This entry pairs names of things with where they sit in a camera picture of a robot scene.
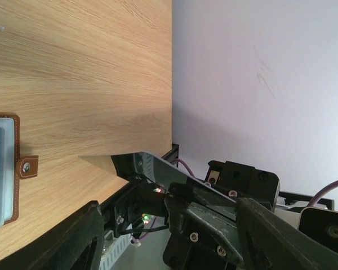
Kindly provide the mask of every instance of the bolt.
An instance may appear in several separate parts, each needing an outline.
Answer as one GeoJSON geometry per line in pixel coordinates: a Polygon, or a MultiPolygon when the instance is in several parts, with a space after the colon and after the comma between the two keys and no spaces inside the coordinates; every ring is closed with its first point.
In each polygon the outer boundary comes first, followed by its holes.
{"type": "Polygon", "coordinates": [[[191,242],[196,243],[199,240],[199,234],[197,232],[192,232],[190,234],[189,238],[190,238],[191,242]]]}
{"type": "Polygon", "coordinates": [[[216,180],[214,177],[209,178],[209,183],[210,184],[215,184],[216,180]]]}
{"type": "Polygon", "coordinates": [[[261,180],[261,181],[267,181],[267,180],[268,180],[268,175],[267,175],[266,172],[260,172],[260,173],[258,174],[258,178],[259,178],[259,180],[261,180]]]}
{"type": "Polygon", "coordinates": [[[238,192],[235,190],[231,190],[228,192],[228,196],[229,197],[237,197],[238,196],[238,192]]]}
{"type": "Polygon", "coordinates": [[[106,246],[106,244],[104,244],[103,246],[103,252],[101,252],[101,254],[104,254],[107,251],[108,247],[106,246]]]}
{"type": "Polygon", "coordinates": [[[169,266],[171,268],[176,268],[179,265],[179,259],[177,257],[171,257],[169,260],[169,266]]]}
{"type": "Polygon", "coordinates": [[[222,256],[222,257],[226,256],[226,252],[221,246],[218,246],[216,248],[216,252],[218,252],[219,256],[222,256]]]}
{"type": "Polygon", "coordinates": [[[123,223],[124,223],[124,218],[121,215],[118,216],[118,218],[117,218],[117,225],[123,224],[123,223]]]}
{"type": "Polygon", "coordinates": [[[338,239],[338,226],[337,225],[331,225],[328,227],[327,232],[329,236],[338,239]]]}
{"type": "Polygon", "coordinates": [[[30,171],[30,163],[26,162],[23,166],[23,172],[28,173],[30,171]]]}

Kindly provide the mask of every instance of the cable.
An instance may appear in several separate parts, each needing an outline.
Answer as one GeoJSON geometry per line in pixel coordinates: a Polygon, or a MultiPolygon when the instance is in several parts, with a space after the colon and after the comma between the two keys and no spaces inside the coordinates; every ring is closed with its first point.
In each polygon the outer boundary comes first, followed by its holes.
{"type": "Polygon", "coordinates": [[[126,231],[120,232],[120,234],[128,235],[130,233],[137,233],[137,232],[158,232],[158,231],[166,230],[168,228],[169,228],[168,225],[164,225],[164,226],[159,226],[159,227],[150,228],[150,229],[145,229],[145,228],[127,229],[126,231]]]}
{"type": "Polygon", "coordinates": [[[307,206],[315,206],[315,204],[328,192],[338,187],[338,180],[322,188],[314,197],[309,201],[307,206]]]}
{"type": "MultiPolygon", "coordinates": [[[[152,229],[152,228],[154,227],[156,221],[157,221],[157,217],[155,217],[155,218],[153,219],[153,222],[152,222],[152,224],[150,225],[149,229],[152,229]]],[[[141,240],[147,238],[148,235],[149,235],[149,233],[146,232],[143,236],[140,236],[140,237],[138,238],[138,240],[141,241],[141,240]]]]}
{"type": "Polygon", "coordinates": [[[188,173],[192,176],[195,177],[193,171],[189,168],[189,166],[187,165],[187,163],[185,163],[183,160],[181,159],[173,159],[171,161],[171,164],[175,164],[175,163],[182,163],[182,165],[186,168],[186,170],[188,171],[188,173]]]}

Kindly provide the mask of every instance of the wood grain surface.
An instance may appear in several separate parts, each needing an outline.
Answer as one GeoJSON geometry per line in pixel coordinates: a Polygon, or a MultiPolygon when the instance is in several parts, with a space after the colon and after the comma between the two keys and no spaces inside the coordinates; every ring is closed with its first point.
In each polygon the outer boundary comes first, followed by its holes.
{"type": "Polygon", "coordinates": [[[0,111],[40,157],[2,259],[125,184],[78,156],[171,148],[171,0],[0,0],[0,111]]]}

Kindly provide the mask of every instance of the metal rivet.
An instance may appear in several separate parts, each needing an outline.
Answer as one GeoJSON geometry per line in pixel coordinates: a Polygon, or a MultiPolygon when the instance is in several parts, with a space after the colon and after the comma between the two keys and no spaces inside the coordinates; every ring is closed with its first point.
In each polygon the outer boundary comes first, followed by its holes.
{"type": "Polygon", "coordinates": [[[189,236],[189,239],[191,240],[191,242],[198,242],[199,240],[199,234],[197,232],[192,232],[189,236]]]}
{"type": "Polygon", "coordinates": [[[216,248],[216,252],[219,254],[219,256],[222,256],[222,257],[226,256],[226,252],[221,246],[218,246],[216,248]]]}
{"type": "Polygon", "coordinates": [[[124,218],[120,215],[117,218],[117,224],[123,224],[124,223],[124,218]]]}
{"type": "Polygon", "coordinates": [[[23,166],[23,172],[28,173],[30,171],[30,163],[26,162],[23,166]]]}
{"type": "Polygon", "coordinates": [[[238,192],[235,190],[231,190],[228,192],[228,196],[229,197],[237,197],[238,196],[238,192]]]}
{"type": "Polygon", "coordinates": [[[327,232],[329,236],[338,239],[338,226],[337,225],[331,225],[328,227],[327,232]]]}

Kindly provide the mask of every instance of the leather tab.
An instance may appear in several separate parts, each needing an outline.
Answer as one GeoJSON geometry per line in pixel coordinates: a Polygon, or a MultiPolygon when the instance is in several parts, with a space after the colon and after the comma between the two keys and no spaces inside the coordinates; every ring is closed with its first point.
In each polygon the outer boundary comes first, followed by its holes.
{"type": "Polygon", "coordinates": [[[23,156],[16,164],[16,173],[20,179],[33,178],[38,175],[39,156],[23,156]]]}

